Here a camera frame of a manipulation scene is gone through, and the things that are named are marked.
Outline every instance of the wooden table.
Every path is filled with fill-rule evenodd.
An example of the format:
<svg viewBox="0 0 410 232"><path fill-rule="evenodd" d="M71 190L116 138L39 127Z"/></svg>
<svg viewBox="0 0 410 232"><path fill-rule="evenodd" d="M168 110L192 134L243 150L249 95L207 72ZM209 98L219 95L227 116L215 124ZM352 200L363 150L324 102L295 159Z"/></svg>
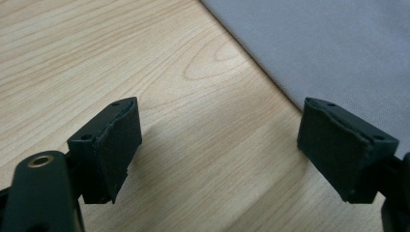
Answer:
<svg viewBox="0 0 410 232"><path fill-rule="evenodd" d="M296 147L301 112L198 1L2 1L0 189L137 96L143 144L87 231L381 231Z"/></svg>

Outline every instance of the black metal arm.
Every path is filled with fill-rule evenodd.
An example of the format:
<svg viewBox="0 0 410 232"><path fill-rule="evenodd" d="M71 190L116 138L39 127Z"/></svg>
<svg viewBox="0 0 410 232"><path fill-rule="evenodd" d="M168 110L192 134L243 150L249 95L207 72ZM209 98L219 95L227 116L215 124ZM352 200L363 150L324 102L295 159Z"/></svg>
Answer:
<svg viewBox="0 0 410 232"><path fill-rule="evenodd" d="M0 191L0 230L84 231L78 197L114 202L141 142L136 98L110 104L69 138L66 155L46 151L18 164Z"/></svg>

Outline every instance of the black plastic part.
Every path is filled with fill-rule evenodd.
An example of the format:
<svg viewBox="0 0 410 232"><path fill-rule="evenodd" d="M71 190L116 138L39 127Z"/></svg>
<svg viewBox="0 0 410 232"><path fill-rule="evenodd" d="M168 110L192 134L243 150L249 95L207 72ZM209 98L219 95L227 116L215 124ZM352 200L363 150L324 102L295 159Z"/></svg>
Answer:
<svg viewBox="0 0 410 232"><path fill-rule="evenodd" d="M110 104L68 140L72 162L81 163L85 203L115 201L141 142L136 98Z"/></svg>
<svg viewBox="0 0 410 232"><path fill-rule="evenodd" d="M3 224L4 213L6 212L6 203L9 198L10 188L0 190L0 231Z"/></svg>
<svg viewBox="0 0 410 232"><path fill-rule="evenodd" d="M408 206L404 191L402 165L403 162L397 157L385 159L383 163L379 164L380 174L373 178L377 180L378 190L389 199L390 204L405 212Z"/></svg>
<svg viewBox="0 0 410 232"><path fill-rule="evenodd" d="M42 152L18 164L2 231L84 231L63 153Z"/></svg>
<svg viewBox="0 0 410 232"><path fill-rule="evenodd" d="M381 165L398 140L328 101L306 98L298 147L343 201L371 203Z"/></svg>
<svg viewBox="0 0 410 232"><path fill-rule="evenodd" d="M87 183L84 182L83 173L81 171L81 163L73 162L72 154L68 152L66 154L66 164L69 169L73 196L75 199L78 199L78 197L82 194L84 185L87 185Z"/></svg>
<svg viewBox="0 0 410 232"><path fill-rule="evenodd" d="M401 179L403 183L405 202L407 209L410 210L410 153L407 153L402 161Z"/></svg>
<svg viewBox="0 0 410 232"><path fill-rule="evenodd" d="M410 232L410 214L408 210L398 208L387 199L382 207L384 232Z"/></svg>

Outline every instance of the gray cloth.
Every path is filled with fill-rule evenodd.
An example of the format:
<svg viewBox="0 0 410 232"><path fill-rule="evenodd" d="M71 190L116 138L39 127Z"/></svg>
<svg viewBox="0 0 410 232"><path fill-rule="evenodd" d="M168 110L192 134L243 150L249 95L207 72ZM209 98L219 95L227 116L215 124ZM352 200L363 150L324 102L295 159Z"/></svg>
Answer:
<svg viewBox="0 0 410 232"><path fill-rule="evenodd" d="M337 103L410 152L410 1L202 1L299 108Z"/></svg>

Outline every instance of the black bracket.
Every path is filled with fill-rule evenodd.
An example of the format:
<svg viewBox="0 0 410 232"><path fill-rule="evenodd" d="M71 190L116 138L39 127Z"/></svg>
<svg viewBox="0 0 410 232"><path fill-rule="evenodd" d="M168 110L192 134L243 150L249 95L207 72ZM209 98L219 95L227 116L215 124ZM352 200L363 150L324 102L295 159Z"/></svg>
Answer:
<svg viewBox="0 0 410 232"><path fill-rule="evenodd" d="M66 155L46 151L18 164L0 191L0 230L84 231L78 197L114 202L141 142L136 98L110 104L69 138Z"/></svg>
<svg viewBox="0 0 410 232"><path fill-rule="evenodd" d="M410 153L395 157L398 140L328 101L306 98L298 147L343 201L373 202L380 191L386 232L410 231Z"/></svg>

